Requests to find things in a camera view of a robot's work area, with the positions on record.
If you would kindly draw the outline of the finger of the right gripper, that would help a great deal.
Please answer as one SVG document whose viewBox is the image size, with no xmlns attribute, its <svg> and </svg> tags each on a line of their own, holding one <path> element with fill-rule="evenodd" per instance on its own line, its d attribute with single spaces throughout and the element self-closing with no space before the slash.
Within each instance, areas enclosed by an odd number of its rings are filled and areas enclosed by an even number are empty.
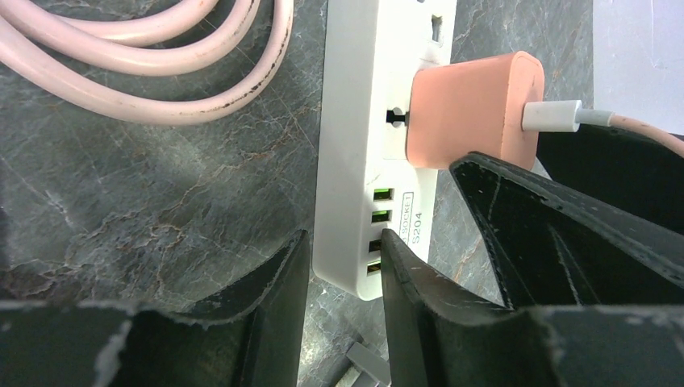
<svg viewBox="0 0 684 387">
<path fill-rule="evenodd" d="M 539 134 L 536 155 L 554 181 L 683 233 L 683 158 L 663 145 L 582 125 L 575 133 Z"/>
<path fill-rule="evenodd" d="M 506 306 L 683 303 L 681 235 L 482 153 L 449 172 Z"/>
</svg>

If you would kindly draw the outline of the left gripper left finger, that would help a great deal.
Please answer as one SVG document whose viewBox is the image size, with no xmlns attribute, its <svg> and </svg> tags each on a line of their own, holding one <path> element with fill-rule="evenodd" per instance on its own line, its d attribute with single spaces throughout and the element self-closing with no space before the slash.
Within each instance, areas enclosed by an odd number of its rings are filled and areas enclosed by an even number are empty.
<svg viewBox="0 0 684 387">
<path fill-rule="evenodd" d="M 293 386 L 310 275 L 296 231 L 184 312 L 148 303 L 3 300 L 4 386 Z"/>
</svg>

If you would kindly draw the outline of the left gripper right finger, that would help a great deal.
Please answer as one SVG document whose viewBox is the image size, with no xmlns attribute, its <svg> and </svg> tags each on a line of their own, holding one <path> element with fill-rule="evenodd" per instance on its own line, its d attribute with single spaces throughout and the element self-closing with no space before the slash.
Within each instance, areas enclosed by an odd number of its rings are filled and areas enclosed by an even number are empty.
<svg viewBox="0 0 684 387">
<path fill-rule="evenodd" d="M 647 271 L 619 302 L 505 307 L 381 237 L 394 386 L 680 386 L 683 290 Z"/>
</svg>

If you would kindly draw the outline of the pink plug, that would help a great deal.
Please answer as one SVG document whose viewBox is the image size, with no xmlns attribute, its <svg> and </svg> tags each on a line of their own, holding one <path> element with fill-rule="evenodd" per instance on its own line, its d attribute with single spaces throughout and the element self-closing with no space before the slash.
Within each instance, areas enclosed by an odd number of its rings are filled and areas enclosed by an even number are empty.
<svg viewBox="0 0 684 387">
<path fill-rule="evenodd" d="M 530 170 L 538 135 L 522 128 L 523 110 L 541 101 L 544 69 L 518 51 L 423 69 L 414 76 L 407 124 L 407 160 L 447 169 L 480 152 Z"/>
</svg>

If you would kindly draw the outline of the small white USB power strip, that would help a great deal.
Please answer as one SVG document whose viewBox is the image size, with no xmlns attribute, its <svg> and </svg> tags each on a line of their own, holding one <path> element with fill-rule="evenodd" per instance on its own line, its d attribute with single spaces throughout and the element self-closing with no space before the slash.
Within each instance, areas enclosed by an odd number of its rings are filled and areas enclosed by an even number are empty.
<svg viewBox="0 0 684 387">
<path fill-rule="evenodd" d="M 315 275 L 382 295 L 381 236 L 429 255 L 437 171 L 407 160 L 415 74 L 451 59 L 454 1 L 331 1 L 315 195 Z"/>
</svg>

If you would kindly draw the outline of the grey clamp tool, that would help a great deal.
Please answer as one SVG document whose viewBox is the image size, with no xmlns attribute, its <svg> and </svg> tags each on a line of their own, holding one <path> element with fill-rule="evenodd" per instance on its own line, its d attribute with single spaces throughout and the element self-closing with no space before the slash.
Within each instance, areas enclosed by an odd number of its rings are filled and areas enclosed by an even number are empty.
<svg viewBox="0 0 684 387">
<path fill-rule="evenodd" d="M 391 386 L 390 364 L 361 343 L 347 351 L 349 368 L 336 386 Z"/>
</svg>

